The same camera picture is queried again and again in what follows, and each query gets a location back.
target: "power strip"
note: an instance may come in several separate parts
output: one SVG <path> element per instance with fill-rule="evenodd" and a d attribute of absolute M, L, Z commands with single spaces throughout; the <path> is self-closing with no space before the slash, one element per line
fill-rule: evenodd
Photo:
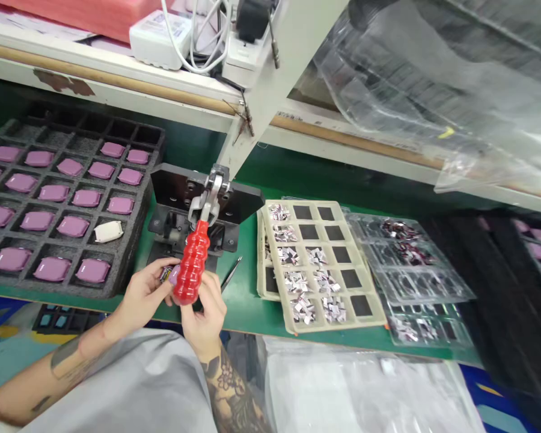
<path fill-rule="evenodd" d="M 286 3 L 284 0 L 278 3 L 271 17 L 275 24 L 275 18 L 280 15 L 284 3 Z M 222 76 L 242 87 L 252 88 L 264 62 L 271 54 L 270 33 L 267 26 L 261 39 L 257 39 L 254 43 L 248 43 L 239 39 L 238 32 L 233 30 L 228 38 L 228 55 L 223 62 Z"/>
<path fill-rule="evenodd" d="M 181 54 L 187 57 L 191 50 L 191 20 L 171 13 L 168 20 Z M 134 58 L 146 64 L 168 70 L 178 70 L 182 66 L 168 36 L 162 10 L 152 12 L 130 27 L 130 47 Z"/>

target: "forearm tattoo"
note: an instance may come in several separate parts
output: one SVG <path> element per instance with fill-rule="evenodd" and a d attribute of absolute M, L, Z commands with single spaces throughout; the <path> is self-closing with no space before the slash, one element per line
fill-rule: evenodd
<path fill-rule="evenodd" d="M 210 401 L 219 432 L 271 432 L 264 414 L 244 380 L 235 371 L 228 354 L 221 348 L 220 356 L 201 364 L 209 387 Z"/>
<path fill-rule="evenodd" d="M 50 369 L 54 377 L 58 380 L 66 380 L 71 385 L 77 385 L 90 372 L 92 366 L 98 362 L 102 357 L 102 354 L 89 360 L 76 360 L 73 359 L 79 355 L 78 345 L 80 343 L 80 336 L 63 344 L 52 354 L 52 360 L 50 362 Z"/>

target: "clear plastic tray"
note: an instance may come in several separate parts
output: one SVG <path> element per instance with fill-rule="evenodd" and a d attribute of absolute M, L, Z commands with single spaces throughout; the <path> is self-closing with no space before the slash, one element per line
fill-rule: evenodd
<path fill-rule="evenodd" d="M 283 215 L 285 219 L 271 219 L 270 207 L 276 204 L 280 204 L 288 212 L 288 215 Z M 341 207 L 336 201 L 267 200 L 262 211 L 275 275 L 282 276 L 276 281 L 288 332 L 298 334 L 343 330 L 379 326 L 387 322 L 381 301 L 374 289 L 371 273 L 363 262 Z M 277 240 L 275 229 L 282 226 L 291 227 L 295 238 L 290 237 L 288 241 Z M 279 247 L 294 249 L 299 256 L 299 263 L 281 264 Z M 320 266 L 311 264 L 307 248 L 321 248 L 327 263 Z M 344 303 L 344 322 L 329 322 L 325 317 L 322 298 L 328 298 L 329 295 L 319 290 L 314 274 L 320 269 L 327 271 L 340 285 L 340 290 L 330 296 L 339 296 Z M 306 277 L 310 291 L 305 293 L 305 297 L 314 306 L 314 322 L 295 322 L 291 301 L 296 301 L 299 294 L 289 292 L 284 279 L 286 272 L 301 272 Z"/>
<path fill-rule="evenodd" d="M 449 304 L 474 298 L 471 289 L 416 221 L 361 213 L 349 213 L 346 218 L 392 306 Z M 385 221 L 405 223 L 416 234 L 394 238 L 381 229 Z M 406 247 L 414 247 L 426 259 L 408 258 L 401 252 Z"/>
<path fill-rule="evenodd" d="M 473 345 L 465 326 L 454 319 L 392 314 L 389 328 L 396 346 L 452 348 Z"/>
<path fill-rule="evenodd" d="M 267 301 L 281 301 L 281 295 L 278 293 L 278 286 L 275 278 L 275 269 L 272 266 L 270 256 L 266 252 L 266 231 L 264 221 L 260 210 L 257 211 L 257 292 L 258 295 Z"/>
<path fill-rule="evenodd" d="M 385 312 L 391 340 L 396 346 L 455 348 L 473 345 L 455 304 L 392 306 L 387 300 Z"/>

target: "red handle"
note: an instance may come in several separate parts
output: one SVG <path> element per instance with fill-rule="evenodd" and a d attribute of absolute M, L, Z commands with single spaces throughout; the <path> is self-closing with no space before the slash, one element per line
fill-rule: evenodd
<path fill-rule="evenodd" d="M 208 228 L 209 223 L 199 221 L 197 229 L 187 238 L 185 253 L 180 262 L 179 276 L 173 292 L 180 305 L 193 304 L 198 298 L 198 287 L 210 246 L 210 239 L 206 234 Z"/>

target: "black tray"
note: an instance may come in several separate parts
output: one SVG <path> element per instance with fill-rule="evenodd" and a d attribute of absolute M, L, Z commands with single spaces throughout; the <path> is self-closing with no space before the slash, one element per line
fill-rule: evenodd
<path fill-rule="evenodd" d="M 100 322 L 100 315 L 99 312 L 89 310 L 42 304 L 32 330 L 45 335 L 78 335 Z M 45 316 L 50 316 L 48 323 L 42 324 L 42 319 Z M 66 319 L 62 326 L 56 326 L 59 318 Z"/>
<path fill-rule="evenodd" d="M 33 254 L 20 272 L 0 271 L 0 285 L 58 292 L 87 298 L 110 298 L 123 288 L 130 275 L 136 245 L 150 204 L 150 172 L 160 163 L 164 151 L 163 129 L 117 117 L 95 114 L 79 109 L 45 104 L 32 106 L 26 116 L 9 120 L 0 130 L 0 146 L 15 146 L 23 152 L 12 163 L 0 162 L 0 205 L 16 211 L 15 216 L 0 228 L 0 250 L 5 247 L 23 247 Z M 100 152 L 106 141 L 126 147 L 121 158 L 110 158 Z M 126 161 L 131 149 L 150 152 L 147 165 Z M 26 154 L 32 150 L 54 152 L 48 167 L 34 168 L 24 164 Z M 60 173 L 56 166 L 66 157 L 79 161 L 82 172 L 76 177 Z M 97 179 L 88 174 L 94 161 L 115 167 L 109 180 Z M 144 173 L 138 186 L 121 183 L 117 177 L 123 167 Z M 4 184 L 14 173 L 27 173 L 38 182 L 29 194 L 7 189 Z M 62 203 L 38 200 L 40 188 L 48 184 L 70 187 L 70 194 Z M 71 204 L 78 189 L 95 189 L 102 193 L 97 207 L 78 207 Z M 106 211 L 113 197 L 130 197 L 135 205 L 130 215 L 116 215 Z M 29 232 L 20 228 L 24 215 L 30 211 L 47 210 L 54 213 L 53 224 L 45 232 Z M 70 238 L 57 232 L 56 227 L 66 215 L 75 215 L 90 221 L 82 238 Z M 108 221 L 121 221 L 124 235 L 106 244 L 95 243 L 94 228 Z M 43 257 L 63 257 L 72 261 L 64 281 L 49 283 L 33 276 Z M 111 268 L 103 283 L 87 283 L 75 274 L 82 260 L 102 259 Z"/>

